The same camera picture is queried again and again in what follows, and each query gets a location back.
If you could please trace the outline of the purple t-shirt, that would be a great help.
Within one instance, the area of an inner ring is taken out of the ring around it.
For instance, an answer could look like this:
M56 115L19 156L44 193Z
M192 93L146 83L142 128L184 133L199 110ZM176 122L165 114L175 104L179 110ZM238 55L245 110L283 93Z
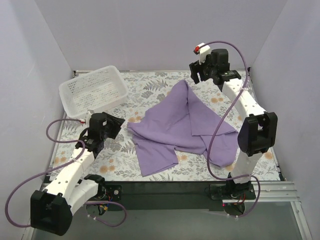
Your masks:
M129 122L141 175L146 177L176 166L176 151L204 155L218 167L235 159L238 132L180 80L160 103L148 109L140 122Z

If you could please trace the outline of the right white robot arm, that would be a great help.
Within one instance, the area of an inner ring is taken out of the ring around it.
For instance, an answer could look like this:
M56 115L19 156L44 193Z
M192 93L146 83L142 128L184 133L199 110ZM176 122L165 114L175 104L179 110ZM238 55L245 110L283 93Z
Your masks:
M208 45L200 44L194 53L199 56L198 61L189 65L194 83L212 79L243 120L237 137L240 152L234 169L222 183L210 185L211 198L254 200L252 173L258 160L275 144L278 117L262 108L246 89L240 74L230 69L226 49L212 50Z

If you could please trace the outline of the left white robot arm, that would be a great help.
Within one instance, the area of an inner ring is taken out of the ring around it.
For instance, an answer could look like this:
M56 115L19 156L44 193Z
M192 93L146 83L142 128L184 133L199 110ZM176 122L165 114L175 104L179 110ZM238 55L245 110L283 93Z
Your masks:
M43 189L30 198L30 225L34 229L63 236L71 226L74 214L85 204L97 205L103 212L116 197L104 177L83 176L86 169L104 149L106 139L115 139L125 120L106 112L88 111L80 123L80 133L68 164Z

